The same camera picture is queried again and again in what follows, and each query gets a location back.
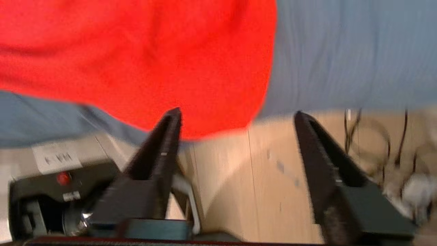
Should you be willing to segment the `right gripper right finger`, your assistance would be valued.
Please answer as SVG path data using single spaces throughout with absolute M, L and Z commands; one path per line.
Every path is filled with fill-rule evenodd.
M 315 222 L 328 245 L 411 245 L 416 227 L 311 115 L 294 116 Z

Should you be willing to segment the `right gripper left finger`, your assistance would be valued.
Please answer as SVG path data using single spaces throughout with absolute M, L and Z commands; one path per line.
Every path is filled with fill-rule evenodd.
M 166 220 L 182 125 L 180 108 L 167 111 L 133 159 L 106 188 L 89 218 L 89 235 L 187 240 L 189 224 Z

